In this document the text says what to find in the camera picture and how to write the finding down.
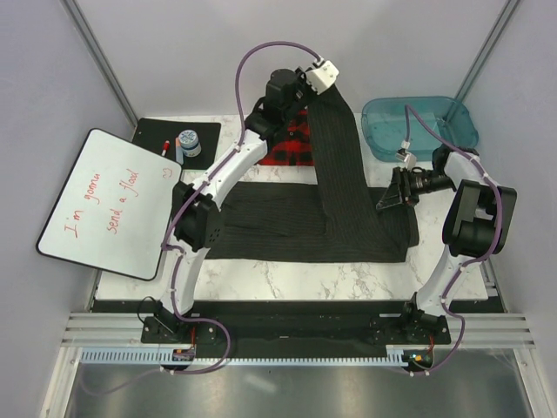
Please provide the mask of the dark grey pinstripe shirt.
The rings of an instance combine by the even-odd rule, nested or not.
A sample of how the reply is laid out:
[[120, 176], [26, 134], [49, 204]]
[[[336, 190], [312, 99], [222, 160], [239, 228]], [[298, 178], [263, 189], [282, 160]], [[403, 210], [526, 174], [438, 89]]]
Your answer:
[[308, 106], [314, 185], [239, 182], [225, 198], [210, 260], [402, 263], [419, 244], [415, 211], [377, 210], [352, 110], [336, 87]]

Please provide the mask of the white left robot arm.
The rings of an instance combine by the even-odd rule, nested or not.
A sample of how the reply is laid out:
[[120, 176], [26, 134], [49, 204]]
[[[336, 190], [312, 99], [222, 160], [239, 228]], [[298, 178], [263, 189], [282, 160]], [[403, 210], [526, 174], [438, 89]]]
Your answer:
[[172, 313], [161, 322], [161, 333], [181, 342], [191, 332], [182, 316], [194, 302], [200, 268], [223, 235], [221, 206], [232, 188], [284, 138], [291, 120], [325, 90], [318, 86], [317, 70], [298, 68], [274, 71], [265, 95], [241, 121], [240, 138], [210, 168], [190, 184], [177, 183], [172, 192], [171, 223], [162, 249], [178, 255], [161, 303]]

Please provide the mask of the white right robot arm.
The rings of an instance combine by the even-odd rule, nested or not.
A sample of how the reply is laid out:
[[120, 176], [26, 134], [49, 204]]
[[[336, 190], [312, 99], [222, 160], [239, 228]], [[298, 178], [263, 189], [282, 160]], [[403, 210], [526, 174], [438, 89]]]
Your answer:
[[442, 145], [433, 152], [431, 170], [393, 168], [376, 209], [414, 207], [421, 195], [448, 189], [455, 194], [442, 228], [443, 253], [411, 302], [417, 311], [435, 317], [447, 314], [466, 268], [503, 249], [518, 197], [515, 189], [499, 185], [487, 174], [474, 149], [454, 151]]

